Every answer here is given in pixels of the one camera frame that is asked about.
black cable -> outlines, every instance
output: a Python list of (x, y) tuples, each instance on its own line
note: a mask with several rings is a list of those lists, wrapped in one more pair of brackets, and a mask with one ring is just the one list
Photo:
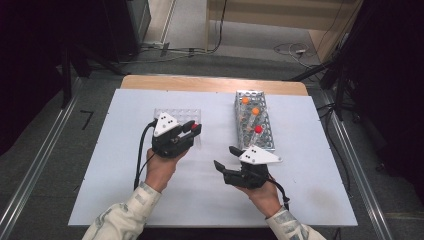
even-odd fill
[(329, 114), (330, 114), (330, 111), (327, 111), (324, 115), (319, 116), (319, 119), (321, 119), (321, 118), (323, 118), (323, 117), (326, 117), (326, 116), (328, 116)]
[(266, 178), (266, 177), (263, 177), (263, 176), (261, 176), (261, 175), (259, 175), (259, 174), (255, 173), (255, 172), (252, 172), (252, 171), (249, 171), (249, 170), (243, 170), (243, 171), (246, 171), (246, 172), (247, 172), (247, 173), (249, 173), (250, 175), (253, 175), (253, 176), (255, 176), (255, 177), (261, 178), (261, 179), (263, 179), (263, 180), (266, 180), (266, 181), (268, 181), (268, 182), (270, 182), (270, 183), (274, 184), (274, 185), (278, 188), (278, 190), (280, 190), (280, 192), (281, 192), (281, 194), (282, 194), (282, 196), (283, 196), (283, 203), (284, 203), (284, 207), (285, 207), (287, 210), (289, 210), (289, 202), (290, 202), (290, 198), (288, 198), (288, 197), (286, 196), (286, 192), (284, 191), (283, 186), (281, 186), (278, 182), (276, 182), (276, 181), (274, 181), (274, 180), (272, 180), (272, 179), (271, 179), (271, 178), (272, 178), (271, 174), (269, 174), (269, 173), (268, 173), (269, 177), (267, 177), (267, 178)]
[(321, 43), (322, 43), (322, 40), (324, 40), (325, 35), (327, 35), (327, 33), (328, 33), (328, 32), (329, 32), (332, 28), (333, 28), (334, 23), (336, 23), (336, 20), (337, 20), (337, 18), (339, 17), (340, 10), (342, 9), (343, 4), (344, 4), (344, 0), (342, 0), (342, 2), (340, 3), (339, 10), (337, 11), (336, 17), (334, 17), (333, 23), (331, 24), (331, 26), (328, 28), (328, 30), (327, 30), (327, 31), (324, 33), (324, 35), (322, 36), (321, 41), (320, 41), (320, 42), (319, 42), (319, 44), (318, 44), (317, 50), (315, 51), (316, 53), (318, 53), (318, 50), (319, 50), (319, 48), (321, 47)]
[(155, 152), (153, 152), (153, 155), (152, 156), (150, 156), (149, 157), (149, 159), (147, 159), (146, 160), (146, 162), (143, 164), (143, 166), (141, 167), (141, 169), (140, 169), (140, 172), (138, 172), (138, 174), (139, 175), (141, 175), (141, 172), (143, 172), (143, 169), (144, 169), (144, 167), (146, 166), (146, 164), (150, 161), (150, 159), (152, 159), (153, 158), (153, 156), (155, 156), (156, 155), (156, 153)]
[[(303, 71), (303, 73), (305, 73), (306, 71), (308, 71), (308, 68), (307, 67), (305, 67), (305, 71)], [(317, 75), (314, 74), (314, 76), (318, 79), (318, 82), (321, 81), (321, 79), (319, 79), (319, 77), (317, 77)], [(310, 77), (308, 77), (308, 80), (311, 81), (311, 82), (315, 82)]]
[(137, 186), (140, 182), (141, 171), (139, 169), (140, 169), (140, 165), (141, 165), (141, 152), (143, 151), (144, 138), (146, 137), (147, 130), (149, 130), (150, 127), (154, 127), (156, 125), (156, 123), (157, 123), (157, 120), (155, 119), (155, 121), (147, 124), (146, 128), (143, 131), (143, 134), (141, 134), (140, 145), (139, 145), (139, 148), (138, 148), (137, 169), (136, 169), (136, 172), (135, 172), (135, 179), (134, 179), (134, 190), (137, 188)]
[(324, 106), (318, 107), (318, 108), (317, 108), (317, 111), (319, 111), (319, 110), (321, 110), (321, 109), (323, 109), (323, 108), (326, 108), (326, 107), (333, 107), (333, 106), (334, 106), (334, 103), (326, 104), (326, 105), (324, 105)]
[(186, 51), (184, 51), (184, 52), (190, 53), (190, 54), (189, 55), (184, 55), (184, 56), (179, 56), (179, 57), (174, 57), (174, 58), (170, 58), (170, 59), (144, 60), (144, 61), (141, 60), (141, 61), (121, 62), (121, 63), (131, 64), (131, 63), (158, 63), (158, 62), (168, 62), (168, 61), (173, 61), (173, 60), (177, 60), (177, 59), (180, 59), (180, 58), (194, 57), (196, 55), (206, 55), (206, 54), (212, 54), (212, 53), (216, 52), (216, 50), (218, 50), (219, 46), (221, 45), (221, 40), (222, 40), (222, 26), (223, 26), (223, 23), (224, 23), (224, 15), (225, 15), (226, 6), (227, 6), (227, 0), (225, 0), (224, 9), (222, 11), (221, 26), (220, 26), (220, 31), (219, 31), (219, 42), (218, 42), (218, 45), (215, 46), (215, 49), (213, 49), (212, 51), (206, 51), (206, 52), (194, 52), (194, 51), (193, 52), (190, 52), (190, 51), (189, 52), (186, 52)]
[(341, 228), (337, 228), (334, 235), (333, 235), (333, 240), (336, 240), (337, 237), (339, 237), (339, 239), (342, 239), (342, 229)]
[[(281, 53), (280, 52), (280, 49), (279, 49), (279, 47), (281, 47), (281, 46), (284, 46), (284, 45), (289, 45), (289, 49), (288, 49), (288, 52), (289, 53)], [(295, 56), (293, 53), (292, 53), (292, 50), (291, 50), (291, 48), (293, 47), (293, 46), (299, 46), (299, 45), (301, 45), (301, 46), (303, 46), (303, 50), (305, 50), (305, 52), (304, 53), (296, 53), (297, 54), (297, 56)], [(291, 56), (297, 63), (299, 63), (300, 65), (302, 65), (302, 66), (304, 66), (304, 67), (306, 67), (306, 69), (311, 69), (313, 66), (315, 66), (315, 65), (307, 65), (307, 64), (305, 64), (305, 63), (303, 63), (303, 62), (301, 62), (300, 61), (300, 59), (302, 58), (302, 56), (304, 56), (304, 55), (306, 55), (306, 51), (308, 51), (309, 50), (309, 46), (308, 46), (308, 44), (305, 44), (305, 43), (301, 43), (301, 42), (299, 42), (299, 43), (282, 43), (282, 44), (279, 44), (279, 45), (277, 45), (277, 46), (275, 46), (274, 47), (274, 52), (276, 52), (276, 53), (278, 53), (278, 54), (280, 54), (280, 55), (288, 55), (288, 56)]]
[[(227, 0), (225, 0), (224, 2), (224, 8), (222, 9), (222, 15), (221, 15), (221, 20), (220, 20), (220, 26), (219, 26), (219, 40), (218, 40), (218, 44), (215, 46), (215, 48), (211, 51), (206, 51), (203, 48), (167, 48), (166, 51), (175, 51), (175, 52), (184, 52), (184, 53), (202, 53), (202, 54), (211, 54), (214, 53), (218, 50), (218, 48), (221, 46), (221, 41), (222, 41), (222, 27), (224, 25), (224, 16), (225, 16), (225, 10), (227, 8)], [(154, 46), (149, 46), (147, 48), (153, 48), (156, 50), (163, 50), (161, 48), (156, 48)]]

metal frame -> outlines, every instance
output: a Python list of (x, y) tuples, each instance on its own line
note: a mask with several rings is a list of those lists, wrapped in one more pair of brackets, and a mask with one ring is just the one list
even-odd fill
[[(322, 91), (322, 93), (326, 104), (334, 102), (327, 92)], [(384, 240), (393, 239), (392, 233), (380, 208), (380, 204), (378, 203), (374, 191), (368, 182), (368, 178), (362, 169), (355, 148), (350, 141), (344, 122), (340, 122), (335, 115), (332, 115), (332, 122), (378, 238)]]
[(168, 34), (169, 24), (171, 23), (171, 18), (174, 14), (175, 4), (176, 4), (176, 0), (173, 0), (171, 3), (171, 8), (169, 9), (169, 12), (168, 12), (168, 17), (166, 18), (165, 26), (161, 34), (161, 38), (160, 38), (161, 43), (165, 42), (166, 35)]
[(0, 221), (0, 240), (6, 240), (9, 238), (9, 235), (12, 232), (19, 215), (24, 209), (25, 204), (31, 195), (31, 192), (34, 189), (35, 184), (37, 183), (37, 180), (49, 159), (50, 153), (52, 152), (66, 122), (68, 121), (69, 116), (72, 113), (82, 86), (82, 79), (77, 78), (72, 89), (72, 91), (75, 93), (74, 96), (71, 98), (67, 107), (60, 110), (59, 115), (57, 116), (36, 157), (34, 158), (34, 161), (28, 169), (24, 179), (9, 200), (9, 203), (6, 206), (6, 210), (4, 211)]

floor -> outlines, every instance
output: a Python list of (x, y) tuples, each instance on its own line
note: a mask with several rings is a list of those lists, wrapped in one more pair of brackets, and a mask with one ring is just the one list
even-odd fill
[[(200, 25), (204, 26), (204, 22), (200, 24), (193, 23), (195, 21), (182, 20), (187, 14), (178, 11), (178, 9), (189, 9), (190, 6), (198, 8), (200, 6), (201, 8), (201, 4), (204, 4), (202, 2), (204, 1), (176, 0), (174, 4), (172, 1), (165, 4), (165, 1), (151, 0), (152, 15), (159, 12), (159, 10), (155, 10), (155, 3), (160, 3), (162, 9), (165, 9), (166, 16), (169, 16), (171, 6), (174, 7), (174, 11), (170, 15), (171, 19), (166, 31), (156, 31), (159, 34), (148, 33), (150, 38), (147, 43), (161, 46), (163, 43), (169, 42), (172, 48), (202, 47), (204, 39), (200, 36), (194, 37), (196, 36), (194, 32), (201, 31)], [(200, 19), (201, 15), (202, 13), (196, 13), (192, 17), (197, 16)], [(165, 26), (166, 17), (162, 16), (161, 19), (162, 26)], [(209, 42), (213, 46), (215, 23), (211, 22), (210, 24), (213, 32), (210, 33)], [(232, 29), (231, 32), (234, 31), (237, 34), (226, 34), (228, 29)], [(284, 34), (278, 36), (276, 32), (279, 31), (281, 31), (280, 34), (283, 32)], [(131, 63), (122, 64), (120, 67), (133, 74), (283, 80), (297, 76), (307, 67), (301, 65), (290, 54), (275, 52), (274, 47), (278, 44), (297, 42), (308, 44), (313, 54), (312, 45), (309, 45), (310, 39), (304, 30), (274, 29), (272, 27), (258, 29), (254, 25), (237, 27), (237, 25), (224, 23), (222, 48), (220, 47), (214, 55), (187, 58), (186, 54), (169, 52), (166, 56), (161, 57), (161, 51), (146, 51)], [(281, 47), (280, 50), (288, 53), (287, 48)], [(314, 60), (313, 57), (300, 59), (307, 65), (319, 64), (319, 61)], [(317, 107), (327, 103), (325, 96), (332, 96), (331, 91), (322, 91), (319, 88), (317, 81), (320, 77), (322, 74), (302, 81), (307, 86), (308, 93), (313, 97)], [(109, 103), (121, 81), (121, 76), (113, 75), (108, 70), (98, 67), (90, 79), (81, 79), (81, 88), (75, 96), (75, 104), (69, 109), (67, 122), (62, 126), (60, 135), (48, 152), (44, 169), (33, 186), (31, 195), (24, 203), (25, 207), (21, 209), (22, 212), (20, 212), (13, 230), (9, 232), (9, 239), (80, 239), (83, 236), (86, 228), (70, 228), (67, 226), (67, 222), (78, 194), (78, 187), (84, 178), (85, 170), (101, 131)], [(0, 208), (2, 210), (8, 206), (10, 198), (19, 187), (31, 163), (37, 158), (37, 153), (42, 148), (43, 141), (48, 136), (51, 127), (55, 124), (57, 116), (61, 114), (61, 97), (61, 93), (59, 93), (53, 98), (27, 127), (12, 149), (0, 156)], [(87, 114), (84, 111), (93, 111), (94, 114), (87, 127), (82, 129), (87, 121)], [(335, 142), (335, 146), (332, 147), (333, 154), (345, 183), (349, 176), (351, 204), (359, 223), (357, 227), (342, 228), (342, 239), (422, 239), (424, 236), (422, 217), (424, 207), (415, 195), (413, 187), (402, 178), (392, 177), (385, 171), (377, 172), (375, 170), (375, 167), (379, 165), (379, 160), (365, 128), (360, 122), (353, 121), (354, 118), (350, 112), (343, 114), (345, 115), (343, 124), (349, 133), (350, 141), (353, 143), (367, 181), (385, 216), (392, 238), (382, 238), (376, 233), (375, 223), (371, 220), (367, 210), (367, 201), (360, 191), (360, 182), (355, 178), (350, 165), (348, 165), (348, 175), (344, 171), (342, 159), (347, 160), (346, 152), (342, 142), (338, 140), (339, 135), (335, 125), (330, 124), (329, 135)], [(335, 231), (334, 228), (320, 227), (316, 229), (328, 239), (333, 237)], [(209, 239), (270, 239), (271, 235), (266, 229), (257, 231), (246, 229), (239, 231), (230, 229), (146, 229), (142, 237), (145, 239), (192, 239), (209, 236)]]
[(152, 21), (144, 38), (144, 43), (163, 43), (168, 31), (168, 24), (174, 11), (174, 0), (150, 0)]

human hand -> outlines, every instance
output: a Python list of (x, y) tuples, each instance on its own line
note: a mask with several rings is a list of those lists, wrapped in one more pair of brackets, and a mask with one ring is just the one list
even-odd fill
[(146, 159), (150, 159), (147, 163), (146, 180), (144, 183), (149, 185), (157, 192), (162, 192), (168, 185), (168, 181), (174, 174), (178, 161), (186, 155), (185, 151), (175, 158), (162, 158), (159, 155), (154, 155), (153, 150), (150, 148), (147, 151)]
[(258, 210), (264, 214), (266, 218), (272, 217), (281, 209), (280, 200), (278, 199), (277, 187), (268, 181), (266, 181), (261, 188), (236, 188), (246, 193), (256, 208), (258, 208)]

forearm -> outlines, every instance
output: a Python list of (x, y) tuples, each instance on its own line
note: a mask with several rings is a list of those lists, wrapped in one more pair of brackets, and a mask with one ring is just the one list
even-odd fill
[(300, 224), (299, 221), (284, 207), (282, 207), (272, 217), (266, 219), (269, 227), (279, 240), (288, 239), (325, 239), (320, 233), (307, 225)]
[(115, 204), (96, 218), (83, 239), (135, 239), (161, 194), (141, 182), (127, 203)]

